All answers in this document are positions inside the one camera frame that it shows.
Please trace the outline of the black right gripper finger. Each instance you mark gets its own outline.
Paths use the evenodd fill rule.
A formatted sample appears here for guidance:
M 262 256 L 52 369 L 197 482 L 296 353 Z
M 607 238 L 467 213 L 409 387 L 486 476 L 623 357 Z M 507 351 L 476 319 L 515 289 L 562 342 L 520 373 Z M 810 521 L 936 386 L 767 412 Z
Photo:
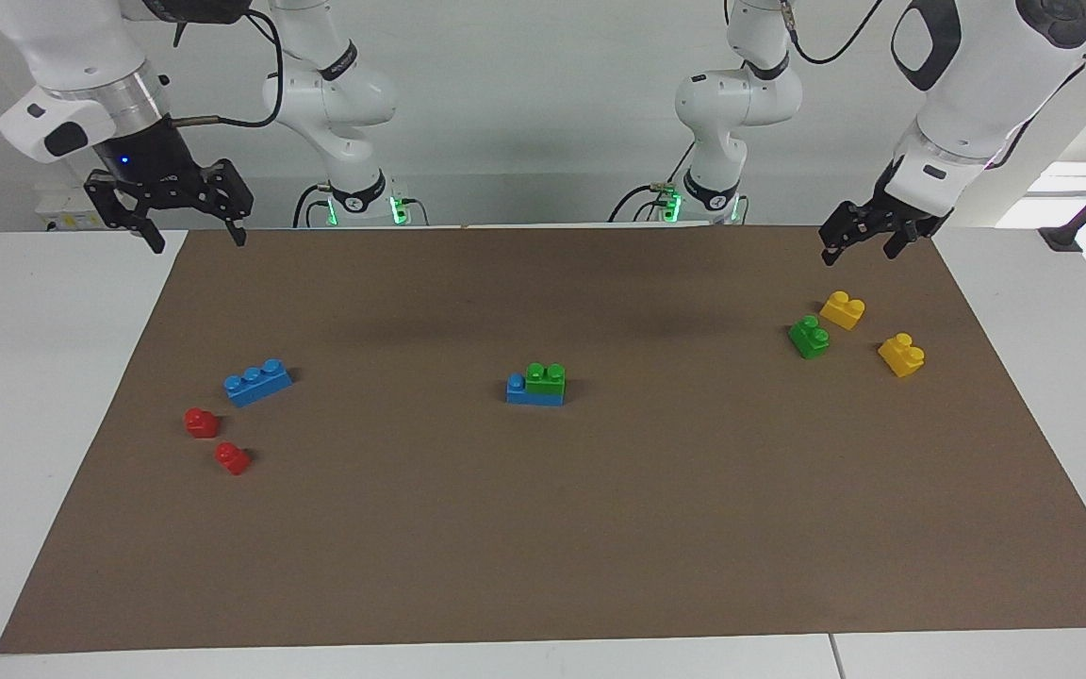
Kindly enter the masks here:
M 148 218 L 146 199 L 126 208 L 118 198 L 116 177 L 112 173 L 90 173 L 85 180 L 85 193 L 108 228 L 132 232 L 146 240 L 152 253 L 163 253 L 167 242 L 154 221 Z
M 209 167 L 209 202 L 212 215 L 224 223 L 233 244 L 245 246 L 247 229 L 242 223 L 253 211 L 254 197 L 232 160 L 220 158 Z

